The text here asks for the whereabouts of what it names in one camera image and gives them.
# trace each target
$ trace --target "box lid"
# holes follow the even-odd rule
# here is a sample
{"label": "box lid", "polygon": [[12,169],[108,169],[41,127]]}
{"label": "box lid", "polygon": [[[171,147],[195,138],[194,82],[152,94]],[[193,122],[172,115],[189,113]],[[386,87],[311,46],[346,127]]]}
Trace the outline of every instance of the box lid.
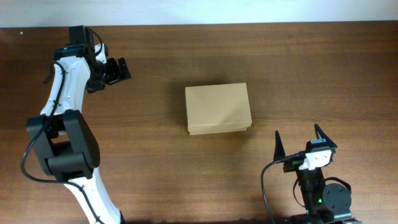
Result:
{"label": "box lid", "polygon": [[186,87],[185,98],[189,132],[241,131],[251,125],[245,83]]}

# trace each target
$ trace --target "wooden table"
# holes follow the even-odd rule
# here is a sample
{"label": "wooden table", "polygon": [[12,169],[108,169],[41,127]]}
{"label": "wooden table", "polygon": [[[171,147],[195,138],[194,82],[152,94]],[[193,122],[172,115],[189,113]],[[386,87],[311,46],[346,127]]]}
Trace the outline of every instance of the wooden table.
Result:
{"label": "wooden table", "polygon": [[[353,215],[365,223],[398,219],[398,22],[94,30],[132,73],[86,93],[83,104],[103,182],[127,220],[267,220],[260,173],[272,160],[274,131],[293,154],[315,139],[315,123],[339,146],[323,171],[352,185]],[[25,122],[44,107],[51,85],[42,81],[67,43],[67,28],[0,29],[2,223],[87,223],[64,186],[32,182],[19,170]],[[252,127],[189,136],[184,87],[241,82]],[[27,168],[47,177],[34,153]],[[280,165],[266,172],[275,216],[305,212],[292,195],[295,179]]]}

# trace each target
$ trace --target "white wall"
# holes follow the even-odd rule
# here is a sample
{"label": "white wall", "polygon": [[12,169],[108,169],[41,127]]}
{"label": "white wall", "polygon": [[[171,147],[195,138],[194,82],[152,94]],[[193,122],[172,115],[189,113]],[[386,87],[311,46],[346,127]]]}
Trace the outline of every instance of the white wall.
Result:
{"label": "white wall", "polygon": [[0,27],[398,20],[398,0],[0,0]]}

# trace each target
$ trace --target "robotic arm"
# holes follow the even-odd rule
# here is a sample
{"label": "robotic arm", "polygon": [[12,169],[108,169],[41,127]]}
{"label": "robotic arm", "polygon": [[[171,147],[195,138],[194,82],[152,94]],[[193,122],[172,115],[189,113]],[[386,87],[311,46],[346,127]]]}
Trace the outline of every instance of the robotic arm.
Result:
{"label": "robotic arm", "polygon": [[[35,152],[44,172],[57,180],[49,182],[64,183],[90,223],[120,224],[124,219],[102,183],[100,150],[81,115],[81,106],[85,89],[88,93],[104,90],[105,84],[128,79],[130,73],[123,58],[119,65],[113,58],[106,59],[107,46],[98,35],[101,43],[94,46],[93,34],[97,35],[84,26],[69,28],[70,44],[57,49],[53,56],[55,78],[49,100],[39,117],[28,120],[27,130],[31,140],[35,139]],[[60,134],[67,134],[69,141],[53,143]]]}
{"label": "robotic arm", "polygon": [[[294,215],[289,223],[351,223],[360,224],[361,221],[351,219],[351,186],[336,177],[324,178],[322,167],[333,162],[337,145],[315,125],[316,140],[308,141],[305,151],[291,156],[285,155],[278,131],[275,132],[274,161],[264,168],[261,174],[261,185],[264,202],[272,223],[275,223],[269,209],[263,176],[265,170],[272,164],[284,163],[284,172],[296,172],[297,180],[293,186],[293,193],[297,183],[300,186],[306,212],[303,215]],[[326,184],[333,180],[337,183]]]}

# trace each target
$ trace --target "white robotic arm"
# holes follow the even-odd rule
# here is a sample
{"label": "white robotic arm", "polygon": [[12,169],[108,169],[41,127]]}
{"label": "white robotic arm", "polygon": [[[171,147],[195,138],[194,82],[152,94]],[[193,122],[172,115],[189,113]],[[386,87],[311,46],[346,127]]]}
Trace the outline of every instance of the white robotic arm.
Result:
{"label": "white robotic arm", "polygon": [[[120,224],[124,219],[101,180],[98,143],[81,115],[81,107],[86,89],[89,93],[103,90],[105,84],[128,79],[130,74],[123,58],[118,60],[119,66],[115,59],[106,59],[108,51],[100,37],[101,43],[94,46],[93,33],[84,26],[70,28],[71,44],[54,55],[55,78],[49,99],[41,116],[28,120],[27,130],[32,140],[42,131],[34,147],[44,172],[65,183],[89,222]],[[50,124],[43,131],[46,122]],[[60,134],[67,134],[69,141],[53,143],[51,139]]]}
{"label": "white robotic arm", "polygon": [[[106,64],[105,45],[101,44],[95,46],[95,52],[99,52],[96,60]],[[83,104],[83,95],[85,93],[86,83],[90,78],[90,67],[84,57],[69,56],[63,57],[57,61],[65,69],[67,75],[65,77],[65,84],[61,92],[59,105],[55,111],[55,115],[63,114],[66,110],[79,110]],[[52,83],[51,94],[47,104],[40,114],[50,116],[54,101],[61,86],[62,71],[61,68],[54,64],[55,78]]]}

